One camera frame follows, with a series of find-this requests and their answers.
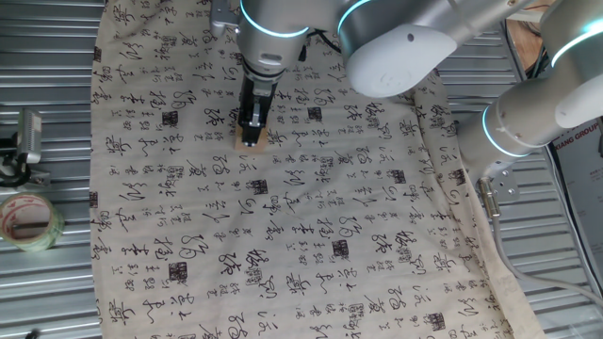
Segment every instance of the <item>black cable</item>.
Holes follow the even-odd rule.
[[[543,56],[545,55],[545,45],[543,44],[542,47],[540,48],[540,53],[538,54],[538,58],[536,59],[536,63],[534,64],[534,69],[532,70],[532,72],[530,74],[528,74],[528,79],[533,79],[536,76],[536,71],[539,69],[540,67],[540,63],[543,60]]]
[[[316,35],[318,35],[318,36],[319,36],[319,37],[322,39],[322,41],[324,41],[324,43],[326,43],[326,44],[327,44],[327,46],[331,47],[331,48],[332,48],[334,51],[336,51],[337,53],[341,54],[341,48],[339,48],[339,47],[335,46],[335,45],[334,45],[334,44],[333,44],[333,43],[332,43],[332,42],[329,40],[329,38],[327,38],[327,36],[325,36],[325,35],[324,35],[324,31],[317,29],[317,30],[315,30],[314,32],[312,32],[312,33],[308,34],[308,36],[310,36],[310,35],[314,35],[315,33],[316,33]]]

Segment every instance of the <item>wooden block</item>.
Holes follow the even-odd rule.
[[[267,126],[264,129],[262,129],[262,133],[260,134],[260,139],[258,140],[257,145],[255,145],[255,147],[247,147],[247,146],[243,145],[243,142],[241,141],[242,135],[243,135],[243,128],[237,124],[236,125],[236,135],[235,135],[235,138],[236,138],[235,151],[258,154],[258,153],[263,153],[266,146],[268,146],[268,127]]]

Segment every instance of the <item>wrinkled cloth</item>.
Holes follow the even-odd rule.
[[[314,37],[263,153],[235,151],[241,54],[207,1],[110,1],[92,76],[105,338],[544,338],[466,181],[437,72],[357,94]]]

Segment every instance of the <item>cloth fold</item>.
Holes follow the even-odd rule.
[[[90,218],[107,338],[544,338],[465,179],[436,72],[357,94],[316,39],[261,154],[234,149],[235,33],[204,1],[111,1]]]

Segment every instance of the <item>cable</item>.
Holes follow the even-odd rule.
[[[492,217],[492,224],[494,226],[494,239],[497,243],[498,255],[500,256],[500,259],[505,264],[505,266],[513,273],[513,275],[515,277],[517,277],[517,279],[521,279],[524,282],[539,283],[539,284],[543,284],[543,285],[547,285],[547,286],[551,286],[551,287],[558,287],[558,288],[563,288],[563,289],[567,289],[570,291],[578,292],[578,293],[582,294],[584,297],[592,300],[597,305],[603,307],[603,299],[598,297],[595,293],[593,293],[591,291],[587,291],[575,284],[572,284],[570,282],[560,282],[560,281],[556,281],[556,280],[552,280],[552,279],[535,278],[535,277],[531,277],[531,276],[517,270],[517,268],[515,268],[515,266],[513,266],[513,264],[507,257],[507,254],[505,254],[505,250],[502,248],[502,235],[500,232],[500,221],[499,221],[498,217]]]
[[[494,228],[494,240],[495,240],[495,243],[497,246],[498,256],[500,257],[500,260],[502,260],[503,264],[513,273],[513,275],[517,279],[521,279],[522,281],[525,281],[525,282],[539,283],[539,284],[543,284],[546,286],[557,287],[557,288],[562,288],[562,289],[567,289],[570,291],[578,292],[578,293],[582,294],[584,297],[592,300],[594,303],[596,303],[600,307],[603,307],[603,299],[591,291],[587,291],[587,290],[585,290],[575,284],[572,284],[570,282],[560,282],[560,281],[556,281],[556,280],[552,280],[552,279],[531,277],[525,273],[520,272],[517,268],[515,268],[515,266],[513,265],[513,263],[511,263],[511,261],[507,257],[507,254],[505,253],[505,250],[502,247],[502,233],[500,230],[500,219],[499,219],[500,218],[500,209],[498,208],[497,198],[492,193],[492,192],[494,192],[494,189],[492,188],[492,183],[488,179],[481,179],[479,186],[480,186],[481,197],[486,206],[486,212],[488,213],[488,217],[492,220],[492,225]]]
[[[538,55],[538,58],[536,59],[536,63],[534,64],[534,69],[532,70],[531,74],[529,74],[528,78],[529,79],[533,79],[536,76],[536,72],[540,67],[540,62],[543,60],[543,55],[545,54],[545,44],[543,43],[542,47],[540,48],[540,54]]]
[[[341,54],[341,48],[335,46],[330,40],[329,38],[327,38],[327,36],[324,35],[324,31],[321,30],[315,30],[314,32],[310,33],[313,34],[316,33],[323,41],[324,43],[327,44],[327,46],[331,47],[334,51],[336,51],[337,53]]]
[[[524,8],[524,10],[537,9],[537,8],[543,8],[543,7],[550,7],[550,5],[534,6],[534,7],[530,7],[530,8]]]

